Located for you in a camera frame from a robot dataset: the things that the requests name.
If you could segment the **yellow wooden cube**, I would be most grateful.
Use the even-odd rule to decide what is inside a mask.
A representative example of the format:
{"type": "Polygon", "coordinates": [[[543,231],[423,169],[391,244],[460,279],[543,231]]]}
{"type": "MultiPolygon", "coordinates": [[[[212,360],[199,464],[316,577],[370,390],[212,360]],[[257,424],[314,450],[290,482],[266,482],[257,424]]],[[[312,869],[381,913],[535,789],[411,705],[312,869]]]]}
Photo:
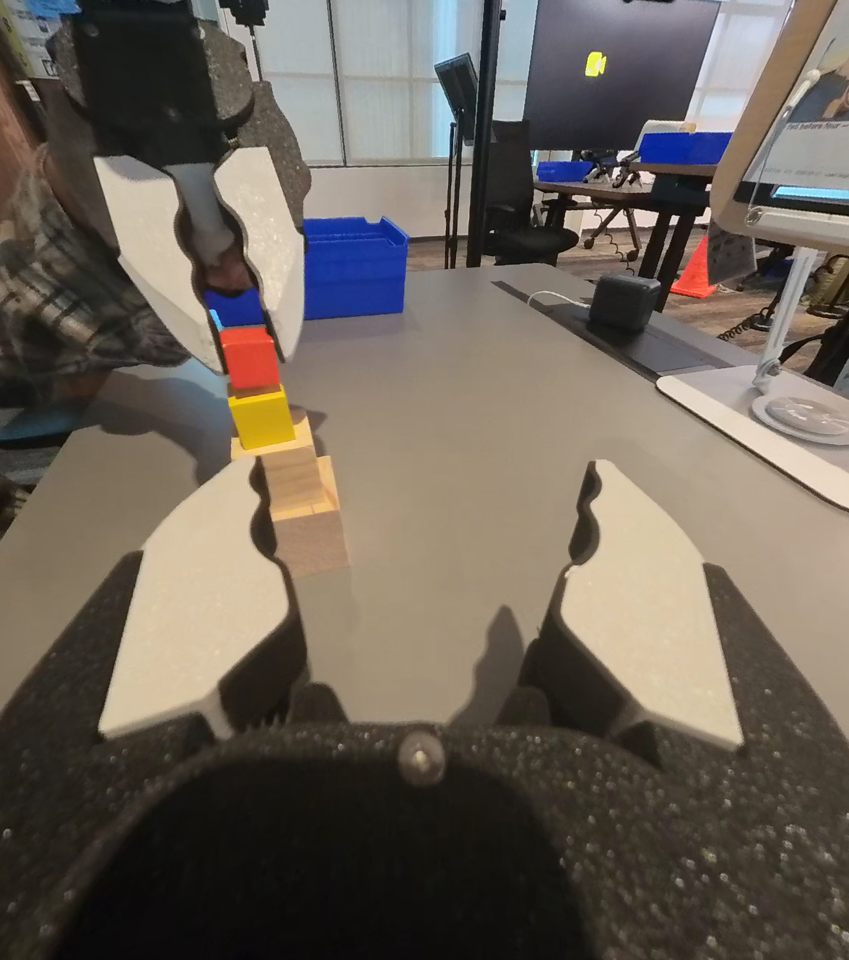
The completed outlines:
{"type": "Polygon", "coordinates": [[[295,440],[294,420],[283,385],[259,390],[229,386],[227,405],[242,450],[259,450],[295,440]]]}

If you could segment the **small black screen on stand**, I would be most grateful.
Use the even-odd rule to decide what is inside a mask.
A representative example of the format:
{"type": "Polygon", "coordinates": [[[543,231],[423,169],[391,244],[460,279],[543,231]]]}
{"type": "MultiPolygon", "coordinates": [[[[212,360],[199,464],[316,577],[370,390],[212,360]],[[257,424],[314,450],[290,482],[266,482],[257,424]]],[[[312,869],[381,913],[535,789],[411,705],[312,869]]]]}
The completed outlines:
{"type": "Polygon", "coordinates": [[[479,80],[471,53],[439,61],[434,64],[434,71],[452,116],[461,129],[464,145],[474,146],[479,80]]]}

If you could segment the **blue bin on desk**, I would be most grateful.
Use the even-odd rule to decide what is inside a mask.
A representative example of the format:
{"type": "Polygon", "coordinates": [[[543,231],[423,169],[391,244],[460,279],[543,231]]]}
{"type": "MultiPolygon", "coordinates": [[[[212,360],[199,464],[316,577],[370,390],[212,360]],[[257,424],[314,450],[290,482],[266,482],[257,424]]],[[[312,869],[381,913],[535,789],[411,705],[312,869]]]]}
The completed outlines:
{"type": "Polygon", "coordinates": [[[731,131],[648,132],[637,152],[645,165],[717,166],[732,136],[731,131]]]}

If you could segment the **large blue plastic bin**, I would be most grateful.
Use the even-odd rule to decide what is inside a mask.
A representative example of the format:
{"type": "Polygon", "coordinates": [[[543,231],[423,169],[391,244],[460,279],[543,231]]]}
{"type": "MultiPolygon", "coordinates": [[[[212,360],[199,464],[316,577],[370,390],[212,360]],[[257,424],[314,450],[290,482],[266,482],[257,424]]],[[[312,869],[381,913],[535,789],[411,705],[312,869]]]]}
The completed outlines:
{"type": "Polygon", "coordinates": [[[314,218],[306,239],[306,321],[401,314],[410,238],[387,218],[314,218]]]}

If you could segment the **black charger cube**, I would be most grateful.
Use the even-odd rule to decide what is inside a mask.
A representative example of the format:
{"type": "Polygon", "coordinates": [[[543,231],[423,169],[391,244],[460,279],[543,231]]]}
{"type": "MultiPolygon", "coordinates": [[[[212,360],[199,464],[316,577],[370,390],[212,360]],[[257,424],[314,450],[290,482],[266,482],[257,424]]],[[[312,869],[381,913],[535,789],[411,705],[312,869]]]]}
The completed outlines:
{"type": "Polygon", "coordinates": [[[641,332],[656,311],[661,291],[656,278],[630,273],[603,275],[595,283],[588,319],[610,329],[641,332]]]}

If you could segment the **tablet screen in pale frame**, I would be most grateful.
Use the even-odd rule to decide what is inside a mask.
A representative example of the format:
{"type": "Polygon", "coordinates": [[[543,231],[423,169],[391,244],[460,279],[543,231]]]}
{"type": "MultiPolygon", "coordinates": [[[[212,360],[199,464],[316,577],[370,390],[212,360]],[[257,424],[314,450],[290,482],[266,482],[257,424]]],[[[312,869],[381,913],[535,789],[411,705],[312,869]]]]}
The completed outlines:
{"type": "Polygon", "coordinates": [[[710,210],[730,234],[849,257],[849,1],[791,6],[710,210]]]}

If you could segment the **small robot arms on desk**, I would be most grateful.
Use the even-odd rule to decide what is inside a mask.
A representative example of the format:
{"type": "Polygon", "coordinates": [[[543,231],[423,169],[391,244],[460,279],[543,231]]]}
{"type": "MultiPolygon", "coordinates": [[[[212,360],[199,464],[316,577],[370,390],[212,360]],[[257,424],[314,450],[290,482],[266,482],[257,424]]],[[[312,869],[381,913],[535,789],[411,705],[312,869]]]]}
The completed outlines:
{"type": "Polygon", "coordinates": [[[616,151],[582,150],[579,159],[591,164],[584,183],[612,189],[640,185],[642,172],[638,165],[641,158],[639,150],[628,151],[622,155],[616,151]]]}

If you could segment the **red wooden cube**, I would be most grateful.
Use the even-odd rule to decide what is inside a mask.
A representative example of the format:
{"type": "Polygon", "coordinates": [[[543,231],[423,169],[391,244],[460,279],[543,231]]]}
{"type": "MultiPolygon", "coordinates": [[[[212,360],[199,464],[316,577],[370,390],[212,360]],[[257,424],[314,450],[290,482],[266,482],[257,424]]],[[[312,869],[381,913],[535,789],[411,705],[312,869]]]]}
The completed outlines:
{"type": "Polygon", "coordinates": [[[265,325],[224,327],[219,339],[232,390],[257,394],[279,389],[279,359],[265,325]]]}

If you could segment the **blue wooden cube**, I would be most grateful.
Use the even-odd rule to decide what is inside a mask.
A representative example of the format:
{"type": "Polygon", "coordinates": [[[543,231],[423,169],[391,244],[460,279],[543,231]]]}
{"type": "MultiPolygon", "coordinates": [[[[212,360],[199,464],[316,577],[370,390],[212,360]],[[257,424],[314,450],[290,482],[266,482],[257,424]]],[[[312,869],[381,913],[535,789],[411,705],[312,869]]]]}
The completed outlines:
{"type": "Polygon", "coordinates": [[[255,288],[238,294],[208,289],[203,298],[219,331],[266,326],[265,312],[255,288]]]}

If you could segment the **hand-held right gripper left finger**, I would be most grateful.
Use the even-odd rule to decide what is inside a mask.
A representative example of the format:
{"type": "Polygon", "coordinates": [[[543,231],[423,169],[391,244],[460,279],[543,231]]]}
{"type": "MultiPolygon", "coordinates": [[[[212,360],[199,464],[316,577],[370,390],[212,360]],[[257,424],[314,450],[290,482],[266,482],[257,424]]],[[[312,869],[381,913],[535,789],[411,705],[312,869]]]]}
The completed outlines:
{"type": "Polygon", "coordinates": [[[287,706],[308,647],[276,551],[258,458],[231,462],[156,527],[99,717],[103,738],[197,715],[225,740],[287,706]]]}

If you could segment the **person's left hand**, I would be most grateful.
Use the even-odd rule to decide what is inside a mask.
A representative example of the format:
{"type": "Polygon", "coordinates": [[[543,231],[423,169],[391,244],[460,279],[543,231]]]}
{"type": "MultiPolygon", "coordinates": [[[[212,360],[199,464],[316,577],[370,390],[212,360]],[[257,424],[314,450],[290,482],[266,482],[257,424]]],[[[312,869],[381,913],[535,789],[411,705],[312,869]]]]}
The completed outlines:
{"type": "Polygon", "coordinates": [[[216,264],[204,268],[203,284],[207,290],[236,297],[248,290],[255,289],[257,282],[246,263],[241,248],[232,245],[221,253],[216,264]]]}

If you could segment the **orange traffic cone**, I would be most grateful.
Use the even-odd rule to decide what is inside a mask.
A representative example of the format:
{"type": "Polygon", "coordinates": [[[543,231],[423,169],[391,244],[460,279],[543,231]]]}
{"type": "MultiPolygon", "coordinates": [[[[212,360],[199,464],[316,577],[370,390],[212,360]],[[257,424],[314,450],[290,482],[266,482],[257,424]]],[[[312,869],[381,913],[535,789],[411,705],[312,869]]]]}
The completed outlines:
{"type": "Polygon", "coordinates": [[[708,246],[709,236],[705,234],[695,247],[681,275],[672,283],[671,294],[704,300],[717,292],[718,286],[709,280],[708,246]]]}

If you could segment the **stepped natural wooden block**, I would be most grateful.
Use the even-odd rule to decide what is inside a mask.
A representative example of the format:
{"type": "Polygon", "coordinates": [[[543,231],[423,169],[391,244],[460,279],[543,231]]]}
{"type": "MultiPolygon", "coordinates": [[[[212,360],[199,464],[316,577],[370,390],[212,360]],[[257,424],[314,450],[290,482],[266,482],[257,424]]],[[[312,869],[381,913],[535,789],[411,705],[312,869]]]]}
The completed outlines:
{"type": "Polygon", "coordinates": [[[231,439],[230,459],[257,459],[262,467],[276,539],[275,557],[294,580],[344,570],[349,551],[332,457],[313,436],[310,415],[290,408],[294,437],[246,449],[231,439]]]}

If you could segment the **dark background desk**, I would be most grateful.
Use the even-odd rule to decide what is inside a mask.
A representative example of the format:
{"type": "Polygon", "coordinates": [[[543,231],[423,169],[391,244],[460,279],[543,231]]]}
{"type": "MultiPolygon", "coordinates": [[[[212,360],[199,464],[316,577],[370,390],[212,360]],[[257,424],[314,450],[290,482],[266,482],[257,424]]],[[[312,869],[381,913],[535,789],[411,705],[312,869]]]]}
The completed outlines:
{"type": "Polygon", "coordinates": [[[716,165],[637,164],[636,173],[650,173],[653,181],[614,187],[599,182],[535,181],[546,199],[545,223],[562,226],[574,201],[586,199],[611,208],[654,213],[657,218],[639,264],[638,274],[656,279],[667,300],[676,281],[697,219],[709,209],[716,165]]]}

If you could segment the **black office chair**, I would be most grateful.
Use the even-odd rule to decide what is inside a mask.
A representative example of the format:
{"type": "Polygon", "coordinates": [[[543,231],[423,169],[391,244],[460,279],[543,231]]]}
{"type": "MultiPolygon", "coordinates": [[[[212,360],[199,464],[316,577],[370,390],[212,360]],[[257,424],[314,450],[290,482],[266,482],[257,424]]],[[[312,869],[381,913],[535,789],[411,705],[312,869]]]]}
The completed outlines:
{"type": "Polygon", "coordinates": [[[532,221],[534,174],[527,121],[493,121],[486,190],[483,253],[496,266],[544,263],[578,243],[578,235],[562,225],[532,221]]]}

